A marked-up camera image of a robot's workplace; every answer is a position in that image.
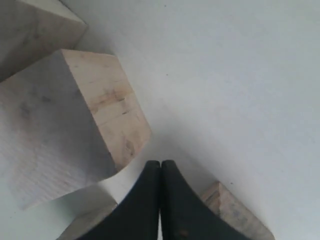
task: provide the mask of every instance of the wood grain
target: wood grain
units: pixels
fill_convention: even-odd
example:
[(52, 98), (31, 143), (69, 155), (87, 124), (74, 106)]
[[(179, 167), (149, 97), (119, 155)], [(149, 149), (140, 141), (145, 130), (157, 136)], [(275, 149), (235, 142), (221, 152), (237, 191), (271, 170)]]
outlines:
[(214, 214), (249, 239), (275, 240), (263, 223), (220, 182), (215, 182), (201, 199)]
[(0, 83), (0, 170), (23, 209), (113, 176), (150, 136), (117, 58), (96, 56), (59, 50)]
[(58, 0), (2, 0), (0, 82), (61, 48), (73, 48), (87, 25)]
[(119, 171), (151, 135), (127, 76), (115, 56), (74, 50), (62, 53)]

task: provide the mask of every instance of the wooden block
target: wooden block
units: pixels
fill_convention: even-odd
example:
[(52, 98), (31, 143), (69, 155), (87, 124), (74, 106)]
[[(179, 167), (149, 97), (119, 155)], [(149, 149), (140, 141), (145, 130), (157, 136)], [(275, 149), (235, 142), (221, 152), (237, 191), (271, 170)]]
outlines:
[(117, 204), (108, 205), (77, 217), (56, 240), (76, 240), (105, 219)]
[(58, 0), (2, 0), (0, 82), (59, 49), (70, 49), (87, 25)]
[(58, 50), (0, 83), (0, 170), (22, 208), (113, 176), (150, 135), (115, 56)]
[(273, 234), (220, 182), (201, 195), (205, 205), (251, 240), (275, 240)]

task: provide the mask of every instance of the black object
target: black object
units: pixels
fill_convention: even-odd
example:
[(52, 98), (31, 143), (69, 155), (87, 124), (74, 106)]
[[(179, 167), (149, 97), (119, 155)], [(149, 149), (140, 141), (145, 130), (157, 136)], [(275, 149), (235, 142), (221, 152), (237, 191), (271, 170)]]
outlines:
[(172, 160), (162, 162), (161, 225), (164, 240), (248, 240), (198, 198)]
[(78, 240), (156, 240), (159, 210), (164, 240), (249, 240), (204, 205), (172, 160), (148, 161), (121, 204)]
[(78, 240), (156, 240), (161, 168), (148, 161), (135, 185), (101, 223)]

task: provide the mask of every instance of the wooden piece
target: wooden piece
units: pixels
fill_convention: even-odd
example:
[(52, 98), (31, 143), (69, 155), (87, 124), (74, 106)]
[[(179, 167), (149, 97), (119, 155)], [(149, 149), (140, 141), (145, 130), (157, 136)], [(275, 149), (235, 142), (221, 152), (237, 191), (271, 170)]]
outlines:
[(59, 50), (0, 83), (0, 170), (22, 208), (113, 176), (150, 134), (114, 56)]
[(86, 28), (58, 0), (2, 0), (0, 82), (56, 50), (73, 48)]
[(231, 227), (251, 240), (274, 240), (273, 234), (220, 182), (201, 196), (205, 205)]
[(77, 217), (56, 240), (78, 239), (98, 225), (116, 207), (117, 204), (114, 203)]
[(62, 54), (119, 171), (151, 135), (127, 76), (115, 56), (74, 50)]

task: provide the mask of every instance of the white floor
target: white floor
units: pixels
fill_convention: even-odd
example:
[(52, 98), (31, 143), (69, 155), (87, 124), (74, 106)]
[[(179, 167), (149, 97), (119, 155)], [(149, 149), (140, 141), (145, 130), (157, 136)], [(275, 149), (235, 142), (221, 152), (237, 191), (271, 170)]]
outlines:
[[(219, 179), (277, 240), (320, 239), (319, 1), (63, 2), (90, 26), (79, 49), (119, 57), (153, 131), (103, 189), (120, 201), (144, 161), (171, 158), (197, 192)], [(26, 231), (49, 233), (38, 209)]]

